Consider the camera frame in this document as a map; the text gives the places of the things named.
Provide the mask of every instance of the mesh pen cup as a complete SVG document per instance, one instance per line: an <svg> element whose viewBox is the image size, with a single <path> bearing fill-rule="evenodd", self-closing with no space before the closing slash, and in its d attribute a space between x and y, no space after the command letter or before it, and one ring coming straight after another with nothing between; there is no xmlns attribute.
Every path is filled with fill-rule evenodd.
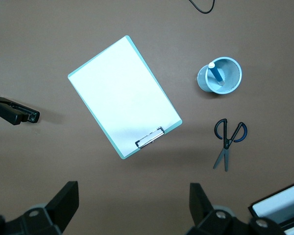
<svg viewBox="0 0 294 235"><path fill-rule="evenodd" d="M220 57L212 61L215 63L220 76L224 81L221 86L208 65L204 66L197 75L197 82L204 91L217 94L228 94L234 91L242 80L242 69L236 60L230 57Z"/></svg>

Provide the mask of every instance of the cord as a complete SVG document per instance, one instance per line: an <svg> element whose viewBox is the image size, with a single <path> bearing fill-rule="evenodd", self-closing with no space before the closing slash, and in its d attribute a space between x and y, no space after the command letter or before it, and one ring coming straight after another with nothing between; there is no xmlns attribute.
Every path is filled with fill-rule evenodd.
<svg viewBox="0 0 294 235"><path fill-rule="evenodd" d="M211 6L211 8L210 8L209 11L202 11L202 10L200 10L200 9L198 8L198 6L196 6L196 4L195 4L192 0L189 0L189 1L190 1L191 4L193 4L193 6L194 6L198 11L200 11L202 14L208 14L208 13L210 13L210 12L212 11L212 9L214 9L214 6L215 6L215 0L213 0L213 1L212 1L212 6Z"/></svg>

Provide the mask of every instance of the light blue clipboard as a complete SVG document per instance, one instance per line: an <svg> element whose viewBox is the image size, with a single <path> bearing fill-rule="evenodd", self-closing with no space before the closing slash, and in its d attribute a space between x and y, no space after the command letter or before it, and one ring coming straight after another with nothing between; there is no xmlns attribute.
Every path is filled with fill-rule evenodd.
<svg viewBox="0 0 294 235"><path fill-rule="evenodd" d="M129 36L68 79L122 159L182 124Z"/></svg>

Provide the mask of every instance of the blue scissor handle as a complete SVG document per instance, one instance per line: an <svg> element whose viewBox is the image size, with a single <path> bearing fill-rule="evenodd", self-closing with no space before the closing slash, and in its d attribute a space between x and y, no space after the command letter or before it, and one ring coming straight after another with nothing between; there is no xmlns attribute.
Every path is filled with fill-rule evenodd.
<svg viewBox="0 0 294 235"><path fill-rule="evenodd" d="M215 135L222 140L222 137L218 134L218 126L223 122L223 136L226 139L226 129L227 129L227 120L226 118L221 119L220 121L217 122L217 124L215 125Z"/></svg>
<svg viewBox="0 0 294 235"><path fill-rule="evenodd" d="M233 134L233 136L232 136L232 138L233 138L233 139L235 138L236 134L238 133L238 131L240 130L241 127L243 127L243 129L244 129L244 134L243 134L243 136L242 136L240 139L235 140L235 141L234 141L235 143L241 142L241 141L244 140L244 139L246 138L246 136L247 136L247 127L246 127L246 125L245 125L243 122L240 122L239 125L237 126L237 128L236 128L236 130L235 130L235 132L234 132L234 134Z"/></svg>
<svg viewBox="0 0 294 235"><path fill-rule="evenodd" d="M221 123L223 123L223 138L218 134L218 127L219 127L219 125L220 125ZM236 135L237 135L237 133L239 132L239 130L240 130L241 127L243 127L243 129L244 129L244 134L243 134L243 136L242 136L240 139L238 139L238 140L234 140L235 137L236 137ZM224 118L224 119L221 119L220 121L218 121L217 124L215 125L215 135L216 135L220 140L222 140L222 139L224 139L224 140L228 140L228 139L227 139L227 134L226 134L226 132L227 132L227 119ZM243 122L240 122L240 123L238 124L237 128L235 129L235 131L234 131L234 133L233 133L231 139L229 139L229 141L234 141L235 143L238 143L238 142L241 142L242 140L244 140L244 139L246 138L246 136L247 136L247 127L246 127L246 125L245 125Z"/></svg>

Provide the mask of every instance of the black stapler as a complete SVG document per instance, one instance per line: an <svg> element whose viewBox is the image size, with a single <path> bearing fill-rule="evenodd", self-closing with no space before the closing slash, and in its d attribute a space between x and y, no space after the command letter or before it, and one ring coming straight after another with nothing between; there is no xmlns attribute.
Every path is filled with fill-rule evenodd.
<svg viewBox="0 0 294 235"><path fill-rule="evenodd" d="M36 110L0 97L0 117L13 125L19 125L26 121L36 123L39 115L40 113Z"/></svg>

